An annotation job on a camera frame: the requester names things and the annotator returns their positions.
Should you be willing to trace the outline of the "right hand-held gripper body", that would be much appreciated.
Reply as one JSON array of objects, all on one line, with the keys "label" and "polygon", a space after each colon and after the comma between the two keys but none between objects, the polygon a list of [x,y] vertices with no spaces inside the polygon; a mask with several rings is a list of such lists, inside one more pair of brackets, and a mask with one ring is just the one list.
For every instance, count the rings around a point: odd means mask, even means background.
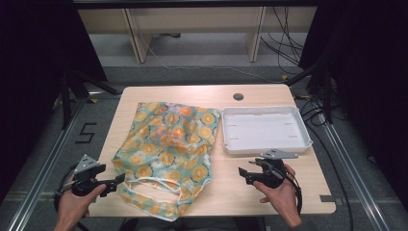
[{"label": "right hand-held gripper body", "polygon": [[285,179],[287,179],[296,189],[297,184],[288,177],[288,171],[284,166],[284,159],[297,159],[298,155],[278,149],[271,149],[261,154],[260,158],[250,161],[250,164],[262,168],[261,173],[255,175],[261,176],[260,181],[269,188],[278,188]]}]

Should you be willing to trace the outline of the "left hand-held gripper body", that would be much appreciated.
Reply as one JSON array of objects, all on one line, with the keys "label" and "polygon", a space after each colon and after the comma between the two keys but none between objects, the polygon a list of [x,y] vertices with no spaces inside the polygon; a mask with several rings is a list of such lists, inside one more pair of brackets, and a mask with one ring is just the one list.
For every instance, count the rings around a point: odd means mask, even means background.
[{"label": "left hand-held gripper body", "polygon": [[72,192],[78,196],[89,194],[99,185],[96,175],[105,170],[105,165],[85,154],[74,168]]}]

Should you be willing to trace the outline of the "white plastic tray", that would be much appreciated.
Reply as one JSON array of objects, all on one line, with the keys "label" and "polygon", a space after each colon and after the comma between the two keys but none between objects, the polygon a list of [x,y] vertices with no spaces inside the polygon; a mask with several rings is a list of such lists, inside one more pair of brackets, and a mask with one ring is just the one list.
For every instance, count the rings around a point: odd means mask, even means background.
[{"label": "white plastic tray", "polygon": [[294,106],[224,108],[222,127],[224,148],[233,155],[270,149],[302,153],[313,144]]}]

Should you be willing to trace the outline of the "orange-print green shopping bag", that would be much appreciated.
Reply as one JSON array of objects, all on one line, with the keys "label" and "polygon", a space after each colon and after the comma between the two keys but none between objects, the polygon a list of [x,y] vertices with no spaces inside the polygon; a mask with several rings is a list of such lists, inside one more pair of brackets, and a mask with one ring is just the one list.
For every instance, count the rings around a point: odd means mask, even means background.
[{"label": "orange-print green shopping bag", "polygon": [[151,217],[175,221],[210,183],[221,112],[169,102],[140,102],[112,158],[125,176],[118,193]]}]

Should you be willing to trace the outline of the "person's right hand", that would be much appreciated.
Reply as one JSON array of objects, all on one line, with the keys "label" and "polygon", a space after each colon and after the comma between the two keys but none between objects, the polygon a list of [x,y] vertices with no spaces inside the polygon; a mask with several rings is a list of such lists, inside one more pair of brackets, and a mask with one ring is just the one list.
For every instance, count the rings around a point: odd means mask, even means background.
[{"label": "person's right hand", "polygon": [[265,195],[264,198],[260,199],[260,202],[270,203],[285,223],[290,228],[295,228],[302,223],[297,210],[296,189],[291,183],[295,177],[295,171],[287,164],[285,164],[285,168],[288,172],[288,179],[285,179],[278,188],[269,188],[258,181],[255,181],[253,186]]}]

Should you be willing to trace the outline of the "person's left hand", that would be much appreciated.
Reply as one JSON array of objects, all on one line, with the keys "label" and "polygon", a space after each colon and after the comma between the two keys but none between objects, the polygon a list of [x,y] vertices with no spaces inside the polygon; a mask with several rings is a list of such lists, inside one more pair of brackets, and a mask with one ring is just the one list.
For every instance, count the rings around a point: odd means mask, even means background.
[{"label": "person's left hand", "polygon": [[89,216],[89,205],[105,189],[105,185],[99,185],[85,196],[78,196],[72,191],[64,192],[61,196],[58,221],[54,230],[73,231],[81,218]]}]

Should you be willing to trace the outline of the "black metal stand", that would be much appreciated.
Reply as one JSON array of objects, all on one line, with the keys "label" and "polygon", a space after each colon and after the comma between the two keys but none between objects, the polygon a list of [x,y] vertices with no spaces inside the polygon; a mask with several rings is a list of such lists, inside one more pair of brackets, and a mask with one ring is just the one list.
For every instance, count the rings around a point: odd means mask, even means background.
[{"label": "black metal stand", "polygon": [[290,78],[285,82],[285,85],[290,87],[305,77],[310,76],[311,79],[307,85],[307,91],[310,94],[317,94],[320,90],[323,92],[323,112],[326,120],[332,123],[331,116],[331,74],[327,61],[317,61],[299,74]]},{"label": "black metal stand", "polygon": [[70,68],[66,69],[63,77],[61,78],[64,129],[67,127],[72,118],[69,95],[72,92],[77,99],[86,99],[89,96],[89,91],[86,88],[85,83],[91,83],[92,85],[112,95],[121,94],[120,90],[116,90],[110,87],[108,84],[88,76],[82,71]]}]

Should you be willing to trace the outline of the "black curtain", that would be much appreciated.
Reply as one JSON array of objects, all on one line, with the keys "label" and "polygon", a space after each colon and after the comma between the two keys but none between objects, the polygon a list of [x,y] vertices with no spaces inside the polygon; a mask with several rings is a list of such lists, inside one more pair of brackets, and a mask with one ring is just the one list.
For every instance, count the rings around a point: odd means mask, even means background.
[{"label": "black curtain", "polygon": [[335,35],[330,66],[344,110],[408,209],[408,0],[322,0],[300,66]]},{"label": "black curtain", "polygon": [[73,0],[0,0],[0,204],[51,114],[66,66],[107,79]]}]

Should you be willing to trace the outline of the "aluminium floor rail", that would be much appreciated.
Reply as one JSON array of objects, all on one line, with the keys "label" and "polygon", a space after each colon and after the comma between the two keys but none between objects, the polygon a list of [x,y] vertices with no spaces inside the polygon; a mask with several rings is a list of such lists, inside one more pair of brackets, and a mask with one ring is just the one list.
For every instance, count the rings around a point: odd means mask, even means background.
[{"label": "aluminium floor rail", "polygon": [[0,231],[51,231],[56,223],[54,192],[85,154],[97,160],[120,97],[97,93],[72,100],[71,121],[63,125],[63,104],[51,118],[0,206]]},{"label": "aluminium floor rail", "polygon": [[331,141],[337,153],[337,156],[344,168],[344,172],[348,180],[350,181],[353,190],[358,196],[359,201],[364,208],[374,230],[391,231],[390,225],[383,216],[380,207],[374,200],[374,197],[370,193],[367,185],[364,183],[360,172],[348,155],[348,152],[344,147],[344,144],[341,141],[334,125],[326,119],[325,115],[320,115],[319,120],[323,123],[328,139]]}]

